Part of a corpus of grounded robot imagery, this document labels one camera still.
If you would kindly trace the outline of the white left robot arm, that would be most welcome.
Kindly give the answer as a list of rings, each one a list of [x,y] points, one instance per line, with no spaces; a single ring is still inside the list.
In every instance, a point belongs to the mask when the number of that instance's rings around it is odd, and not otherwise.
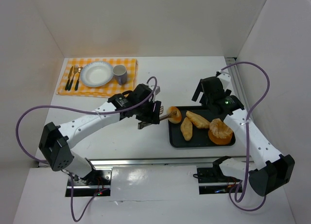
[[[50,122],[44,126],[39,149],[53,171],[66,170],[90,183],[99,172],[89,159],[73,152],[73,147],[98,130],[132,116],[140,122],[159,124],[161,102],[155,100],[158,92],[157,86],[139,84],[73,121],[61,125]]]

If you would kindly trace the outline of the metal bread tongs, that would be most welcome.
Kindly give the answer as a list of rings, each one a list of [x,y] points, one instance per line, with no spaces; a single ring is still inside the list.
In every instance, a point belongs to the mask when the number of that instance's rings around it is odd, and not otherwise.
[[[173,116],[176,116],[177,111],[173,110],[169,114],[161,115],[164,112],[164,106],[161,106],[158,113],[155,113],[153,117],[143,117],[142,120],[138,123],[138,129],[141,130],[147,126],[150,126],[152,124],[159,124],[162,120],[171,118]]]

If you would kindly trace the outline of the glazed ring bagel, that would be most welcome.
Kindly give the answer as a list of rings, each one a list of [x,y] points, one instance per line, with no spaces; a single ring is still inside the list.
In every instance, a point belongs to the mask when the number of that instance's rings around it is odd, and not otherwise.
[[[167,115],[169,115],[168,120],[171,123],[178,124],[182,120],[181,112],[175,106],[171,106],[171,107],[168,108]]]

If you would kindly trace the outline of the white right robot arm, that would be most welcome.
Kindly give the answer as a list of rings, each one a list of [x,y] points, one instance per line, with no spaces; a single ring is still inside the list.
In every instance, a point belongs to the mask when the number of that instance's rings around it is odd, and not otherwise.
[[[235,138],[245,143],[255,164],[250,168],[244,162],[223,156],[215,161],[218,173],[239,180],[247,178],[253,191],[263,197],[289,182],[295,161],[276,149],[250,120],[241,101],[230,90],[224,90],[229,83],[230,76],[226,74],[201,79],[192,100],[198,100],[203,93],[199,99],[202,106],[220,116]]]

